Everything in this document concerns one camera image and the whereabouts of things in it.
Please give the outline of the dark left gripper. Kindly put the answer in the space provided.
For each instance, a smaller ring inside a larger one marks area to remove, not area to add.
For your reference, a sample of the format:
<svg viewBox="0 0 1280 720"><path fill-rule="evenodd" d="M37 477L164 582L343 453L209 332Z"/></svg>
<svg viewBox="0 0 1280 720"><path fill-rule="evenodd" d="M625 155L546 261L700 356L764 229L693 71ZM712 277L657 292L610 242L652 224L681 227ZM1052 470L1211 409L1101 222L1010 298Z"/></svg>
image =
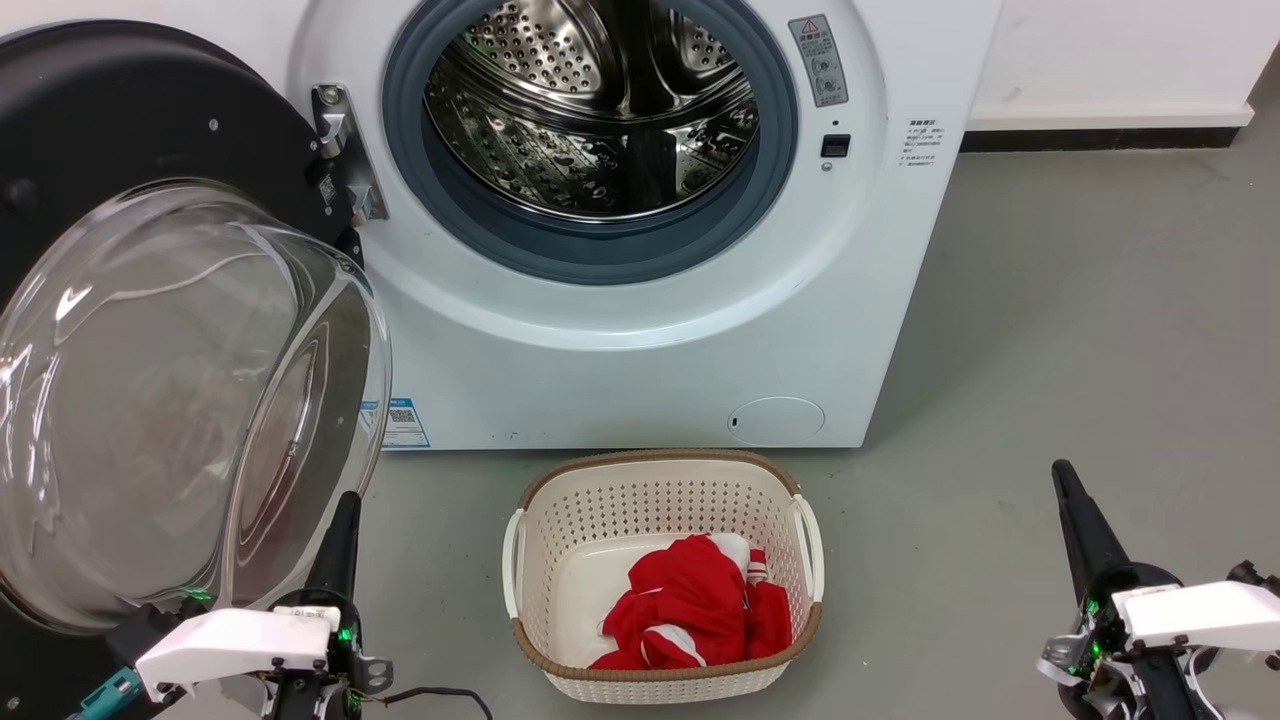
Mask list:
<svg viewBox="0 0 1280 720"><path fill-rule="evenodd" d="M344 492L323 534L306 591L292 591L270 610L320 619L326 646L316 659L270 657L262 671L262 720L361 720L364 702L392 684L392 662L367 656L358 610L351 600L358 561L362 497Z"/></svg>

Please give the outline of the round white filter cover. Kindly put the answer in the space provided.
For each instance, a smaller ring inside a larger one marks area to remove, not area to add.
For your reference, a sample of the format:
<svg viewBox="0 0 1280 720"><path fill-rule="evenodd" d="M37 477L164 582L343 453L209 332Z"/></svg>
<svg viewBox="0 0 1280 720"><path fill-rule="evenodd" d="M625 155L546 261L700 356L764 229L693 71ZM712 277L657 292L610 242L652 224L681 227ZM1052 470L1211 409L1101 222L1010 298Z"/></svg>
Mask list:
<svg viewBox="0 0 1280 720"><path fill-rule="evenodd" d="M799 397L755 398L733 410L727 419L730 434L758 447L788 447L809 441L826 424L817 404Z"/></svg>

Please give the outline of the grey warning sticker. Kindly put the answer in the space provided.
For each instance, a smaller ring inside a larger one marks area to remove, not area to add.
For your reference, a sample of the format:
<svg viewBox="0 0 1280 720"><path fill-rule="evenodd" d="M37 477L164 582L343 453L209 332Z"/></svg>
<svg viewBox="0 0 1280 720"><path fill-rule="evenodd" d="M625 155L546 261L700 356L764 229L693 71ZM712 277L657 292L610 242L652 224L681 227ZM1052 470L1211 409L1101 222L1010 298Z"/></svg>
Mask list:
<svg viewBox="0 0 1280 720"><path fill-rule="evenodd" d="M815 106L849 102L844 64L828 18L824 14L796 18L788 22L788 29L801 55Z"/></svg>

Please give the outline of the cream perforated laundry basket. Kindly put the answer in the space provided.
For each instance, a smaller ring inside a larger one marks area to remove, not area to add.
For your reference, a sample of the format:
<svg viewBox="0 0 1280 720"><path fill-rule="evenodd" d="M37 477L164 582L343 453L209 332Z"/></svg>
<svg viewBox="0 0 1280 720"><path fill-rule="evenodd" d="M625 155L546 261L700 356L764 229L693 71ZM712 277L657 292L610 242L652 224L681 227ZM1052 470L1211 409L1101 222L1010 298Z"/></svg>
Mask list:
<svg viewBox="0 0 1280 720"><path fill-rule="evenodd" d="M788 596L791 644L767 659L705 669L593 670L611 647L605 612L644 555L701 533L735 533L765 555ZM535 479L506 525L500 560L515 641L572 700L681 705L773 684L813 641L823 614L819 524L786 470L756 454L667 448L580 457Z"/></svg>

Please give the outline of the red and white garment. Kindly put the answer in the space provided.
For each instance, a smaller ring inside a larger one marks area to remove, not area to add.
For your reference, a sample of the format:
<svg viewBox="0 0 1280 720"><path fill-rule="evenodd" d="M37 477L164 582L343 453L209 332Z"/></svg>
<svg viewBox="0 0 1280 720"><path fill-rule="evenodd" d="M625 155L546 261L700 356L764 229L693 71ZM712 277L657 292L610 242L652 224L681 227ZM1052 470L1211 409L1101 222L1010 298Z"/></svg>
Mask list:
<svg viewBox="0 0 1280 720"><path fill-rule="evenodd" d="M765 551L735 533L704 533L641 556L599 625L613 650L594 670L712 667L767 659L794 642L788 592Z"/></svg>

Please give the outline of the black round glass washer door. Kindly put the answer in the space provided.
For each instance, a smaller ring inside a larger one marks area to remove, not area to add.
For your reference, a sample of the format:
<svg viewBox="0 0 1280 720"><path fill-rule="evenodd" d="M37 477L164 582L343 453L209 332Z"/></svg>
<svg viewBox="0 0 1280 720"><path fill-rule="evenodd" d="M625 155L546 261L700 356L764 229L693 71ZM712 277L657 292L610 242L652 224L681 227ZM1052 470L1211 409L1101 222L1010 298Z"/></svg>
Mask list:
<svg viewBox="0 0 1280 720"><path fill-rule="evenodd" d="M271 611L362 497L387 322L320 137L247 63L123 19L0 36L0 720L105 635Z"/></svg>

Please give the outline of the blue energy label sticker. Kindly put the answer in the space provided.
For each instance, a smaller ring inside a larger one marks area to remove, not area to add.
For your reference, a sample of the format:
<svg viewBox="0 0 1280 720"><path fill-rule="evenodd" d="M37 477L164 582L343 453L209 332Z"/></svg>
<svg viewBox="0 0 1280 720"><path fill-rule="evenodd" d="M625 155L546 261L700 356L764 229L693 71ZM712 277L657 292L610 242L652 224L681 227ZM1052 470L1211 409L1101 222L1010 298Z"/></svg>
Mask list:
<svg viewBox="0 0 1280 720"><path fill-rule="evenodd" d="M385 415L381 434L383 451L424 451L431 447L420 415L411 398L393 397L385 402L365 400L360 406L361 423L374 430L374 421Z"/></svg>

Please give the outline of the stainless steel washer drum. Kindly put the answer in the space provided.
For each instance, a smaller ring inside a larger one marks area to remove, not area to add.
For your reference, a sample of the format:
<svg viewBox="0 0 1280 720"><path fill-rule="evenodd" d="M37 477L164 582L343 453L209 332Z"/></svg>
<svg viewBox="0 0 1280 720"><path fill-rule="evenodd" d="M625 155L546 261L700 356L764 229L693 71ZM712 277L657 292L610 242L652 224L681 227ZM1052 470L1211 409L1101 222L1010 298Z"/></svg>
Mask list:
<svg viewBox="0 0 1280 720"><path fill-rule="evenodd" d="M449 41L424 106L489 190L586 223L700 199L728 179L759 124L730 50L662 0L502 0Z"/></svg>

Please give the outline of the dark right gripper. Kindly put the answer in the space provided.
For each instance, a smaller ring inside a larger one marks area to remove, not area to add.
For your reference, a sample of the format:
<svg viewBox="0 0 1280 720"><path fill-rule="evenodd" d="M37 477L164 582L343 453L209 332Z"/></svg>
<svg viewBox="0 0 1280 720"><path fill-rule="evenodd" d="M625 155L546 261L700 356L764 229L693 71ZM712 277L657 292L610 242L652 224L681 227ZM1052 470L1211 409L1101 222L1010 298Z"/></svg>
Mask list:
<svg viewBox="0 0 1280 720"><path fill-rule="evenodd" d="M1051 474L1078 615L1073 630L1044 643L1037 667L1057 684L1065 710L1074 720L1217 720L1192 683L1198 650L1130 639L1112 600L1120 591L1176 589L1179 579L1132 564L1070 461L1053 461Z"/></svg>

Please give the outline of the white front-load washing machine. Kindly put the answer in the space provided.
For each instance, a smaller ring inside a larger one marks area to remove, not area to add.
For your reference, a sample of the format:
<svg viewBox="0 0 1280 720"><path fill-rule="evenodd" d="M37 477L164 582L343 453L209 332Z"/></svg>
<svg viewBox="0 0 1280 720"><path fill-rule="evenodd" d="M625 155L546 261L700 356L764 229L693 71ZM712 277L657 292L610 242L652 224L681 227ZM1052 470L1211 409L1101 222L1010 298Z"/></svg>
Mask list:
<svg viewBox="0 0 1280 720"><path fill-rule="evenodd" d="M801 447L870 427L1006 0L751 0L797 92L794 167L758 225L713 259L635 284L512 272L442 229L381 118L387 59L422 0L129 0L123 15L234 54L300 110L343 85L390 218L362 229L394 337L394 396L433 450L746 447L737 407L823 409ZM824 14L849 102L817 108L788 22ZM820 158L824 135L847 158Z"/></svg>

